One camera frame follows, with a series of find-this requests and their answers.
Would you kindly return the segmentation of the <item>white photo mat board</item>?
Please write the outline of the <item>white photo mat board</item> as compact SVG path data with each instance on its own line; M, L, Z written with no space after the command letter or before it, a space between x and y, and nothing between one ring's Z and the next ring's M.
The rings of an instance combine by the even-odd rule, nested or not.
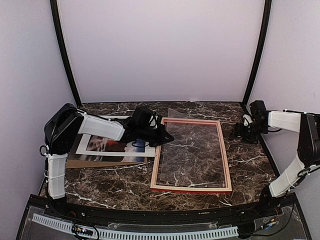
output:
M92 116L84 114L84 120L78 131L82 135L76 149L78 155L103 157L154 157L156 149L148 146L144 141L131 140L128 143L120 142L125 129L120 121L127 116Z

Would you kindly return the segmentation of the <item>clear acrylic sheet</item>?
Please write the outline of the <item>clear acrylic sheet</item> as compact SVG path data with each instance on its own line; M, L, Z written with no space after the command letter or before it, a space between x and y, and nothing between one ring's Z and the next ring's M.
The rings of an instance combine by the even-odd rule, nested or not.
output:
M161 148L157 184L187 188L226 187L217 126L173 122L165 126L174 141Z

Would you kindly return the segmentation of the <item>red wooden picture frame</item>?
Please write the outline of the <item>red wooden picture frame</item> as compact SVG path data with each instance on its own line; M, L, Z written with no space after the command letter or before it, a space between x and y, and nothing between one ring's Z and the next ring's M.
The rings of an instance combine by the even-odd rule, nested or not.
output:
M230 194L232 193L231 176L229 170L229 163L227 158L227 152L222 132L221 123L219 120L204 120L204 119L191 119L191 118L172 118L163 117L161 124L176 123L176 124L188 124L188 125L208 125L216 126L217 135L219 140L219 147L221 151L223 173L226 187L179 187L179 186L165 186L157 185L158 169L160 164L161 146L157 146L155 149L155 157L152 168L152 175L150 180L150 189L153 191L161 192L174 192L174 193L190 193L190 194Z

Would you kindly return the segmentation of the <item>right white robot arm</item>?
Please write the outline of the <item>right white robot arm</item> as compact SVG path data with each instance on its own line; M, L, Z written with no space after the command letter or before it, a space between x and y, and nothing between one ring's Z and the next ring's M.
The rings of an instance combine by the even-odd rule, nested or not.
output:
M287 168L260 194L260 202L255 205L255 213L266 217L275 208L274 200L284 197L296 189L305 178L320 168L320 116L316 113L293 110L267 110L264 106L252 107L244 113L242 121L235 123L231 138L241 138L248 144L258 144L262 135L280 134L281 140L289 138L281 147L294 147L293 160Z

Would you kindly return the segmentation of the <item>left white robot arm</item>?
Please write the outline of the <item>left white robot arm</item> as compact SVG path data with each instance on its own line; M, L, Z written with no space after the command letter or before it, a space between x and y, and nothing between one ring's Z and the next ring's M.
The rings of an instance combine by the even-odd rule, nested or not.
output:
M66 196L66 162L77 135L126 144L144 140L150 147L174 140L162 123L162 116L145 107L136 108L127 118L106 118L82 111L71 103L64 104L44 126L45 152L41 153L46 157L46 192L53 200L50 208L60 218L67 218L71 213L70 206L61 198Z

